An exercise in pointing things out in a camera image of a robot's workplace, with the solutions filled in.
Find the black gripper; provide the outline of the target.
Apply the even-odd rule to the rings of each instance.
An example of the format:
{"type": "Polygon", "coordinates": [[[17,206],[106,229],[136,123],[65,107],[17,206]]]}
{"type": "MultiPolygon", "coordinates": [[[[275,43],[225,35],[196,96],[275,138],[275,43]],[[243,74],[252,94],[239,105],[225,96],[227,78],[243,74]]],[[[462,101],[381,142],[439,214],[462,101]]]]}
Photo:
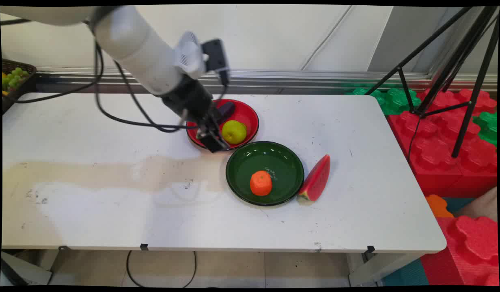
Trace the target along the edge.
{"type": "Polygon", "coordinates": [[[171,111],[180,117],[177,125],[161,126],[163,131],[193,129],[183,122],[196,125],[196,138],[211,153],[228,151],[230,145],[222,138],[222,124],[229,114],[213,114],[213,96],[196,79],[183,76],[176,87],[161,95],[161,100],[171,111]]]}

